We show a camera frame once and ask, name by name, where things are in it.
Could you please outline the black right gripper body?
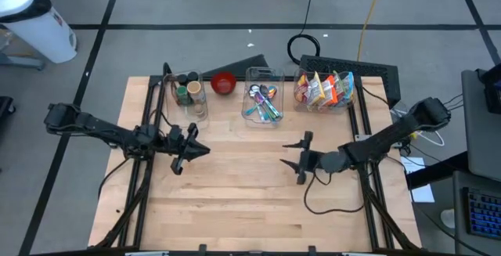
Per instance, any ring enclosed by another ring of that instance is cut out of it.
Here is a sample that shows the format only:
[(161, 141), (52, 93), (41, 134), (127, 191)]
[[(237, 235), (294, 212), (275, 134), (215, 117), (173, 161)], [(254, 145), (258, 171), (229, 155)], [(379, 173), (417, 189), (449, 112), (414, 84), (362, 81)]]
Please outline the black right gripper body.
[(306, 173), (315, 173), (317, 169), (324, 170), (328, 174), (342, 172), (351, 167), (348, 155), (342, 151), (323, 153), (310, 149), (313, 133), (305, 132), (304, 138), (299, 142), (302, 148), (297, 169), (297, 184), (303, 185), (306, 181)]

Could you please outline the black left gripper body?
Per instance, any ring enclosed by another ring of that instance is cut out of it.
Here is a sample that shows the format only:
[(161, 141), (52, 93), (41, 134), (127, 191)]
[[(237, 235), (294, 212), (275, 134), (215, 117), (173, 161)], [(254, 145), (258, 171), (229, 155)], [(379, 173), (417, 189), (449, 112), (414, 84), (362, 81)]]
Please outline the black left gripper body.
[(189, 125), (187, 137), (182, 134), (182, 130), (178, 125), (173, 125), (165, 138), (159, 139), (158, 142), (154, 143), (154, 150), (156, 152), (176, 156), (171, 162), (171, 169), (175, 175), (181, 175), (183, 171), (182, 162), (186, 160), (184, 152), (191, 149), (187, 145), (187, 139), (192, 136), (196, 138), (197, 135), (198, 128), (195, 123)]

